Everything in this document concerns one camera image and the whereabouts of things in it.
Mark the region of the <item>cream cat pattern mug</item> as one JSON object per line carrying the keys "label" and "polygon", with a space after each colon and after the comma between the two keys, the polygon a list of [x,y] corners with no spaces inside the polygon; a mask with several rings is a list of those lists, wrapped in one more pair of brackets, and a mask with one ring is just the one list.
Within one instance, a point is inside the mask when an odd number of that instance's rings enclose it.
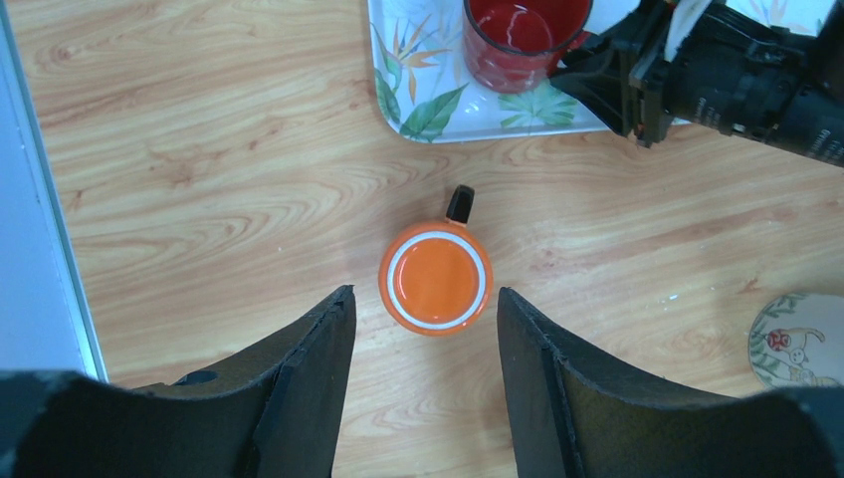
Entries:
{"label": "cream cat pattern mug", "polygon": [[748,333],[748,360],[767,387],[843,384],[843,298],[794,292],[767,304]]}

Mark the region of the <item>orange mug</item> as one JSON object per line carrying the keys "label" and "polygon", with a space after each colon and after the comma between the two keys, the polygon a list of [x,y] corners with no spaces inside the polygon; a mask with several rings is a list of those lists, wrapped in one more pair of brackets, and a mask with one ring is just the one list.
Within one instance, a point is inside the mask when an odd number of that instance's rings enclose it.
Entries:
{"label": "orange mug", "polygon": [[378,290],[387,313],[403,328],[444,337],[473,325],[494,286],[486,248],[468,229],[475,189],[460,184],[439,220],[414,223],[386,248]]}

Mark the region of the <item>red mug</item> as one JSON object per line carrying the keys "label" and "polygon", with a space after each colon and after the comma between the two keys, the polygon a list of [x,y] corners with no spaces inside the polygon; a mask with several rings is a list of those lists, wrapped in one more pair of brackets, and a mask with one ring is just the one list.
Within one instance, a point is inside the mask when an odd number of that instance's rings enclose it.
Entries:
{"label": "red mug", "polygon": [[590,0],[467,0],[463,59],[474,80],[500,94],[535,89],[588,34]]}

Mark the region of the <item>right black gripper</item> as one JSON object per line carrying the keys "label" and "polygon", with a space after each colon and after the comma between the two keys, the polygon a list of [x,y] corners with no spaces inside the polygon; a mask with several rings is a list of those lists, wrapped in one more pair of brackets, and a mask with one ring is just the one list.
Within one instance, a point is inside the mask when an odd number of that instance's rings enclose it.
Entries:
{"label": "right black gripper", "polygon": [[809,37],[712,1],[669,63],[663,56],[675,5],[633,67],[636,41],[587,39],[563,57],[550,84],[621,136],[635,128],[636,90],[636,137],[646,146],[679,119],[842,166],[842,2]]}

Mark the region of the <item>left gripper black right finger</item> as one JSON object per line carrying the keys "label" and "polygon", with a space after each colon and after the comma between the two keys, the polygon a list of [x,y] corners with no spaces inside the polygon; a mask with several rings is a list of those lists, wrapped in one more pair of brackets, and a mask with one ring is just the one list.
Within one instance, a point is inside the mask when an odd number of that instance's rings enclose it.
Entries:
{"label": "left gripper black right finger", "polygon": [[617,358],[500,290],[498,342],[522,477],[839,477],[843,391],[734,398]]}

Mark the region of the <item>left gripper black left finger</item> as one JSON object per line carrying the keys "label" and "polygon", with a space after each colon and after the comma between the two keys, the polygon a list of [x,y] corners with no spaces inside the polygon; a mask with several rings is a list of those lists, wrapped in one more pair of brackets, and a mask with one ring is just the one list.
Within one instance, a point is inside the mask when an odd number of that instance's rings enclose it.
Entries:
{"label": "left gripper black left finger", "polygon": [[1,375],[5,477],[327,477],[356,309],[351,286],[172,384],[76,371]]}

